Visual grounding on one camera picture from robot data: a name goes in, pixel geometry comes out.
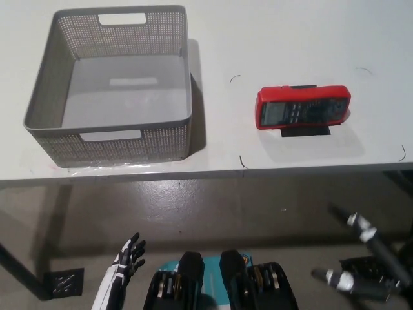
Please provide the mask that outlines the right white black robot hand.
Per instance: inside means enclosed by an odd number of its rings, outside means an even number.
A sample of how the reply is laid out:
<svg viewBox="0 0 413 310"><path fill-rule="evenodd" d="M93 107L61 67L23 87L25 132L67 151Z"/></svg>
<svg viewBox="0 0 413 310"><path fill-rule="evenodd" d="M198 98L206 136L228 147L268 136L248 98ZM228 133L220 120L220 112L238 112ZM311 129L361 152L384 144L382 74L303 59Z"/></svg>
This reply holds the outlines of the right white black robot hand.
<svg viewBox="0 0 413 310"><path fill-rule="evenodd" d="M396 256L395 250L385 243L378 230L360 213L350 212L342 207L331 204L328 211L337 221L352 229L366 248L387 268L395 279L394 287L382 282L363 280L348 271L315 268L311 275L340 293L352 295L367 300L387 301L391 295L412 293L412 273Z"/></svg>

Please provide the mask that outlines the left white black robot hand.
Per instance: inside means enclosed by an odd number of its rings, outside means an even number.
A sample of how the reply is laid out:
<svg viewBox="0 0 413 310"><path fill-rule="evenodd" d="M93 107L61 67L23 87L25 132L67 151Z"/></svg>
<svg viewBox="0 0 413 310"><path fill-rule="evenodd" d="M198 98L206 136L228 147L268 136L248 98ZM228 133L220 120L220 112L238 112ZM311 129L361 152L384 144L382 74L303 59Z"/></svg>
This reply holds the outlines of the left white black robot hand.
<svg viewBox="0 0 413 310"><path fill-rule="evenodd" d="M145 264L142 256L145 253L146 241L139 241L139 237L137 232L128 239L106 270L91 310L123 308L130 279Z"/></svg>

